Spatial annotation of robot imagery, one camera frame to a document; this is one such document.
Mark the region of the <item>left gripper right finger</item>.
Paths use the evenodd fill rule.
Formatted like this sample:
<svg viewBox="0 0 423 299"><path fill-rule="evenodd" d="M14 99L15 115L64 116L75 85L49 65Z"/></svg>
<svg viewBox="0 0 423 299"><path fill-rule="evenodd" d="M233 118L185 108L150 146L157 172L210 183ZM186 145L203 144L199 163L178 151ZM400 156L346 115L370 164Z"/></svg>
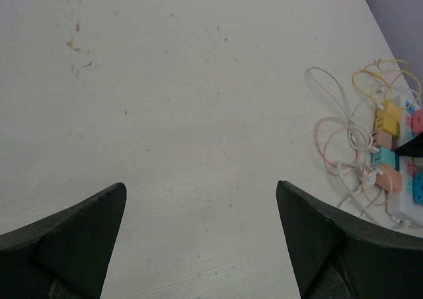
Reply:
<svg viewBox="0 0 423 299"><path fill-rule="evenodd" d="M302 298L421 298L422 239L280 181L276 199Z"/></svg>

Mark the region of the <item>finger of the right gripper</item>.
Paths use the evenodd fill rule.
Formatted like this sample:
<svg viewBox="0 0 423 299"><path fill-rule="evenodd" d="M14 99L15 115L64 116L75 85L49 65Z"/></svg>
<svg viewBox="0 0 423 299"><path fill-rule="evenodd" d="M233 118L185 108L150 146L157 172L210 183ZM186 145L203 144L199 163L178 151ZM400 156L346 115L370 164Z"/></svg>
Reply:
<svg viewBox="0 0 423 299"><path fill-rule="evenodd" d="M419 134L409 142L399 146L395 153L399 156L423 157L423 134Z"/></svg>

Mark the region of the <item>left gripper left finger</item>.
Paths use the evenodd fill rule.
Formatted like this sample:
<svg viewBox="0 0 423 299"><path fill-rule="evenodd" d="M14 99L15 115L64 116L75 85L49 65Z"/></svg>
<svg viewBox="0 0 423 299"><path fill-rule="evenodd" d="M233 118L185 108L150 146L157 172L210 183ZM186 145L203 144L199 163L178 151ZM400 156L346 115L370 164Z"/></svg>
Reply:
<svg viewBox="0 0 423 299"><path fill-rule="evenodd" d="M1 297L100 298L125 205L115 183L1 235Z"/></svg>

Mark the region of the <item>teal charger plug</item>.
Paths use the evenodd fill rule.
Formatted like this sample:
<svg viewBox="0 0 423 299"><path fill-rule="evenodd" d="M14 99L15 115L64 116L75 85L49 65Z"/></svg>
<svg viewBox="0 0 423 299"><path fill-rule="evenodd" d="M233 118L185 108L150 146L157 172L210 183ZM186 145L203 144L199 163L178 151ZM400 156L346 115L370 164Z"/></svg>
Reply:
<svg viewBox="0 0 423 299"><path fill-rule="evenodd" d="M371 161L374 164L386 164L395 170L399 170L399 158L398 155L387 149L386 147L379 147L378 152L371 155Z"/></svg>

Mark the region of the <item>brown pink charger plug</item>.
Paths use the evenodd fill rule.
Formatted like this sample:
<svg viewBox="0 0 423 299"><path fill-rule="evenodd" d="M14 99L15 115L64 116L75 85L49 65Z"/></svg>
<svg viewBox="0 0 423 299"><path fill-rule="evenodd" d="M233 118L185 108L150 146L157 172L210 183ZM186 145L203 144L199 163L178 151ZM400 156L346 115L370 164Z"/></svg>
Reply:
<svg viewBox="0 0 423 299"><path fill-rule="evenodd" d="M396 137L383 131L383 130L374 130L372 132L373 137L373 146L376 148L384 147L388 150L396 149Z"/></svg>

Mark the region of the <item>yellow charger plug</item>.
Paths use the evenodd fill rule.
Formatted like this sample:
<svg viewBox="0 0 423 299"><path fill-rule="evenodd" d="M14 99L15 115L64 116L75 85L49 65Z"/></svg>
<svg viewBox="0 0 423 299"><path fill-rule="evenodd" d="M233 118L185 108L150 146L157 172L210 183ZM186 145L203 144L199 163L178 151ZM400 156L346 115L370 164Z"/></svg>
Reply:
<svg viewBox="0 0 423 299"><path fill-rule="evenodd" d="M402 110L394 105L390 100L384 100L377 106L376 117L383 118L384 116L400 121L402 117Z"/></svg>
<svg viewBox="0 0 423 299"><path fill-rule="evenodd" d="M396 118L384 115L384 116L376 116L375 117L375 130L382 130L394 137L399 137L401 135L401 128L400 128L401 120L397 120Z"/></svg>

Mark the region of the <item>salmon pink charger plug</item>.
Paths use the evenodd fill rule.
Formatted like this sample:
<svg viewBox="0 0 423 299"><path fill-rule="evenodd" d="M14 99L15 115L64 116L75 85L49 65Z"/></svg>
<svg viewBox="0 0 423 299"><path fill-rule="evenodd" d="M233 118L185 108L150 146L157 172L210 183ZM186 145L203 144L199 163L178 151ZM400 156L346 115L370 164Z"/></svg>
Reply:
<svg viewBox="0 0 423 299"><path fill-rule="evenodd" d="M379 164L375 184L390 193L400 193L403 189L402 175L389 164Z"/></svg>

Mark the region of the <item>white power strip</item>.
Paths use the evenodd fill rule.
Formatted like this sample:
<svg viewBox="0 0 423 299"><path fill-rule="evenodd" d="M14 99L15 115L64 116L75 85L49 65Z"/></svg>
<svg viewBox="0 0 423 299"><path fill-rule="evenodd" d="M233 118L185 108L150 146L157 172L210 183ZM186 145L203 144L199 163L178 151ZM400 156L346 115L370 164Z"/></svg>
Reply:
<svg viewBox="0 0 423 299"><path fill-rule="evenodd" d="M422 113L418 105L413 105L412 100L400 95L392 99L397 107L405 107L402 111L402 118L399 124L399 137L396 140L396 147L399 148L418 136L417 132L422 131L422 125L414 126L414 113ZM387 211L392 217L409 221L412 228L422 227L422 194L414 194L414 178L422 173L422 159L413 156L398 156L397 166L402 176L402 191L392 194L388 198Z"/></svg>

